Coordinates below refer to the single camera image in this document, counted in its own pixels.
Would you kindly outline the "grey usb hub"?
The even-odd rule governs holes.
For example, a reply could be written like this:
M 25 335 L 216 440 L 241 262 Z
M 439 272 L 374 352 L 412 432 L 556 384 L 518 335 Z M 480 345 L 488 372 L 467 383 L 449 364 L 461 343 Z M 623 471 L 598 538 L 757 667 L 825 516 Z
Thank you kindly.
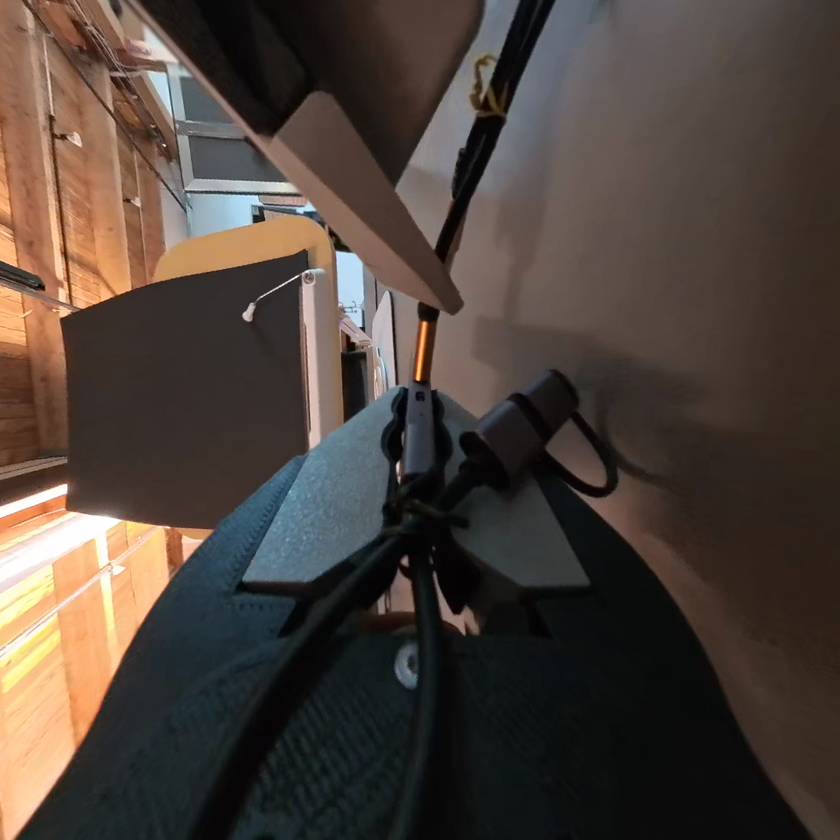
M 408 386 L 400 486 L 428 474 L 438 466 L 434 391 L 425 381 Z

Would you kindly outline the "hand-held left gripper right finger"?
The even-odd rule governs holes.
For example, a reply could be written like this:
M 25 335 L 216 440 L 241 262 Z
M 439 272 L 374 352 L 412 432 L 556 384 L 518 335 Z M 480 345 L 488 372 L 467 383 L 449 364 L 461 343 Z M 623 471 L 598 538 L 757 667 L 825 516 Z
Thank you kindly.
M 452 525 L 438 575 L 452 612 L 490 614 L 502 603 L 588 589 L 589 577 L 539 486 L 537 466 L 508 490 L 481 485 L 471 470 L 461 468 L 465 456 L 459 447 L 460 435 L 481 418 L 446 394 L 437 395 L 436 411 L 436 424 L 452 450 L 445 488 L 476 480 L 455 504 L 454 515 L 467 524 Z

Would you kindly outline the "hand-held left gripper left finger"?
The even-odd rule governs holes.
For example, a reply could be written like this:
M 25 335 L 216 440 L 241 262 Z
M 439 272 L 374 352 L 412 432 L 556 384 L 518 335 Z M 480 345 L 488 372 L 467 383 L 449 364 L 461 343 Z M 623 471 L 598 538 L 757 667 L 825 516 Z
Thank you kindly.
M 383 435 L 402 393 L 392 388 L 310 451 L 250 561 L 246 590 L 303 592 L 377 536 L 394 476 Z

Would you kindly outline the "grey framed panel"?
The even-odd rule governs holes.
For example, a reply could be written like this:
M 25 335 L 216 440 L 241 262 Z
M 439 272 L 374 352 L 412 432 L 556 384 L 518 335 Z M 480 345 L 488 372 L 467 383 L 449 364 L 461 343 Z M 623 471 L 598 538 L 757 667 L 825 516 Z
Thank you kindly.
M 166 77 L 185 193 L 299 197 L 186 68 L 169 63 Z

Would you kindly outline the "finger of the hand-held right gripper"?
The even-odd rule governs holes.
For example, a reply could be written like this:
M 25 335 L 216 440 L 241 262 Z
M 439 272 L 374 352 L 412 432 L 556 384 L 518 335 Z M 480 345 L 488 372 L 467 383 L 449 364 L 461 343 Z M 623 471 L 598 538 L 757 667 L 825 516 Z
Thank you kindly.
M 270 158 L 379 281 L 441 312 L 462 309 L 444 263 L 332 95 L 305 97 L 271 139 Z

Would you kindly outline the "grey metal hub plug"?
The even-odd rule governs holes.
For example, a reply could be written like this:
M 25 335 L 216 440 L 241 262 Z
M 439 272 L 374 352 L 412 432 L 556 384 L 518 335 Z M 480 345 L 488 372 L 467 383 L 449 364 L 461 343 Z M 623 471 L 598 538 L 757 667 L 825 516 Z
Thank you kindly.
M 577 429 L 601 462 L 601 485 L 583 480 L 549 455 L 549 442 L 567 424 Z M 582 416 L 571 381 L 555 369 L 512 392 L 474 429 L 462 433 L 458 445 L 465 456 L 461 468 L 471 470 L 481 485 L 495 490 L 510 489 L 534 466 L 590 498 L 608 497 L 618 486 L 618 466 L 611 448 Z

